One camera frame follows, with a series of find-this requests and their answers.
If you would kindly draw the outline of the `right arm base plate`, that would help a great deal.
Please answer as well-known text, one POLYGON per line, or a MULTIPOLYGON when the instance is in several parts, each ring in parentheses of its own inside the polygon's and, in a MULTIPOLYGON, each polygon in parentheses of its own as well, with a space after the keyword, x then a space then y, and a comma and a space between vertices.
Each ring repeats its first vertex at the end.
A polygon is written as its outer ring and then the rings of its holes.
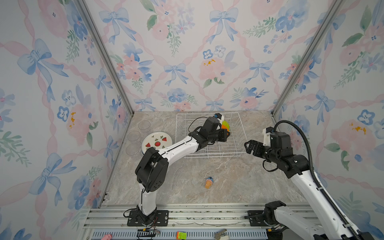
POLYGON ((277 226, 286 226, 282 222, 278 222, 277 209, 272 211, 248 211, 244 219, 249 221, 251 227, 276 228, 277 226))

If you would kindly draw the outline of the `green bowl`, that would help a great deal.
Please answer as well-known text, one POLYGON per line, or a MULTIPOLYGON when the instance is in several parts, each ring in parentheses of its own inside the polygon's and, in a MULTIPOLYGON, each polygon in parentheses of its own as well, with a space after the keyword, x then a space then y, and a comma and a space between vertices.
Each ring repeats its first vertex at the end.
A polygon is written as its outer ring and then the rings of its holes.
POLYGON ((229 123, 227 121, 223 121, 222 124, 224 124, 224 125, 226 125, 228 127, 228 130, 227 129, 226 130, 229 132, 230 131, 229 123))

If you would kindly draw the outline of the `plate with fruit pattern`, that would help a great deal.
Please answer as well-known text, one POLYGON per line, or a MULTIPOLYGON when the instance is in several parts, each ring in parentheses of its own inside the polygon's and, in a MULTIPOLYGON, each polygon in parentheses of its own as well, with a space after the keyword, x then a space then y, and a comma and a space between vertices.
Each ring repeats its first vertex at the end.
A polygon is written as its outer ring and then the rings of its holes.
POLYGON ((149 134, 142 141, 142 154, 144 155, 147 149, 155 148, 156 150, 164 149, 173 144, 172 137, 165 132, 154 132, 149 134))

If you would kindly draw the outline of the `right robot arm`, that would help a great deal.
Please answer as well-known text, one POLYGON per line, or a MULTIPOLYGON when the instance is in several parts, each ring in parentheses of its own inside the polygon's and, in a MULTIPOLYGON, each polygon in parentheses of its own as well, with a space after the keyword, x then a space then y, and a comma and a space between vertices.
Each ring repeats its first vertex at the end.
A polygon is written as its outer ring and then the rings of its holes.
POLYGON ((281 201, 265 205, 264 212, 253 216, 269 226, 281 225, 305 240, 371 240, 373 236, 354 224, 335 201, 316 176, 310 161, 303 155, 295 155, 290 136, 282 132, 265 134, 263 143, 250 140, 244 144, 246 152, 255 157, 274 163, 278 170, 301 191, 321 226, 311 224, 291 211, 281 201))

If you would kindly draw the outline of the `white wire dish rack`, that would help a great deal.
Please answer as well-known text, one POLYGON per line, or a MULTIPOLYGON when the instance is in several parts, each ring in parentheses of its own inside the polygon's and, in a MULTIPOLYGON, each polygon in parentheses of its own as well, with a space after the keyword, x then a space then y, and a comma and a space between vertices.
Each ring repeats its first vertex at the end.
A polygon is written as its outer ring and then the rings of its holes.
POLYGON ((196 137, 203 146, 186 158, 240 157, 247 137, 239 113, 177 114, 176 142, 196 137))

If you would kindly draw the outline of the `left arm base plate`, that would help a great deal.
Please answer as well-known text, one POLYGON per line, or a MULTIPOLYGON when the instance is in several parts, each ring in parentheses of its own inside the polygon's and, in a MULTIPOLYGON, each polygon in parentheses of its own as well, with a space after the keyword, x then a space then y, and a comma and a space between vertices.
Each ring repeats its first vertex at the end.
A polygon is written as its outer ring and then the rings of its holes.
POLYGON ((145 216, 140 210, 130 211, 127 216, 128 227, 167 227, 169 222, 169 211, 155 210, 145 216))

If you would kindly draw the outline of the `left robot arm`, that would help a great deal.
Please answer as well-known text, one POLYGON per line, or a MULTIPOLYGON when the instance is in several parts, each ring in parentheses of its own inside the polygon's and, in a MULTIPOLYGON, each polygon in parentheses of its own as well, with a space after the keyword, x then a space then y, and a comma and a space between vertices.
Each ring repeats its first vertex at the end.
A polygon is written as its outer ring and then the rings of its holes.
POLYGON ((155 215, 157 190, 165 182, 169 166, 209 145, 227 141, 231 133, 229 129, 223 128, 224 121, 224 116, 217 113, 206 118, 202 126, 189 132, 181 141, 161 150, 154 147, 146 150, 135 170, 141 191, 137 211, 143 219, 155 215))

